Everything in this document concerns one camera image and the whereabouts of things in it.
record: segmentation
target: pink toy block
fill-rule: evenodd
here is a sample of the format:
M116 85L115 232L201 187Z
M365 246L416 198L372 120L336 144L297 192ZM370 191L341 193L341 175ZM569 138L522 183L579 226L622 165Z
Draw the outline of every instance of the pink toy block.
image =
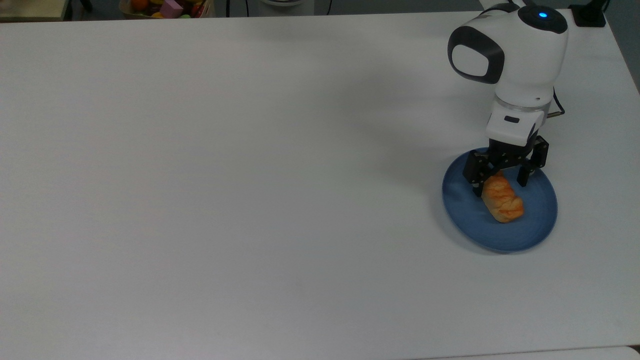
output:
M164 0L160 13L166 19L175 19L182 14L182 7L175 0Z

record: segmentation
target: basket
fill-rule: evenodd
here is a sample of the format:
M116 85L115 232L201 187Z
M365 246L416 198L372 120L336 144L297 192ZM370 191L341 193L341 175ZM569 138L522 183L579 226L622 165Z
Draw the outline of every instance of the basket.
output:
M202 15L199 19L205 17L216 17L216 11L213 7L213 0L204 0L204 9L202 10ZM120 4L118 5L120 12L127 20L135 20L135 19L158 19L157 17L146 16L142 14L136 13L131 7L131 0L120 0Z

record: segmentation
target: pastry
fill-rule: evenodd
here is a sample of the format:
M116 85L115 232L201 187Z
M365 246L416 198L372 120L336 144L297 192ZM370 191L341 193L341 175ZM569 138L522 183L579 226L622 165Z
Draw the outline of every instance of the pastry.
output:
M516 196L502 170L484 182L482 200L499 222L510 222L524 214L522 199Z

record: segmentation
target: black cable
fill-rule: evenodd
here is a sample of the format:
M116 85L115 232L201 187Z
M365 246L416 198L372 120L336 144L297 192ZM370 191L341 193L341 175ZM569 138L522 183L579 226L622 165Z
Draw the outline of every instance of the black cable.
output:
M487 10L485 10L485 11L481 12L481 13L480 13L480 15L482 15L482 14L484 14L484 13L492 12L492 11L494 11L494 10L500 10L500 11L502 11L502 12L509 13L509 12L508 12L507 10L505 10L505 9L493 9L493 8L489 8L489 9L487 9Z
M556 117L556 116L564 115L564 113L565 113L564 108L562 107L562 104L560 104L560 102L558 101L558 96L556 95L556 88L555 87L554 87L554 100L556 101L556 105L558 105L558 108L560 109L560 111L549 113L547 115L547 119L549 119L550 117Z

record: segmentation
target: bread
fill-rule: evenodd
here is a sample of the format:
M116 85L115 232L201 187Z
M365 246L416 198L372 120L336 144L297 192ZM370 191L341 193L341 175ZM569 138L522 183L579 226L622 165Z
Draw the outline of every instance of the bread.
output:
M524 214L522 199L516 196L502 170L484 182L482 200L499 222L510 222Z

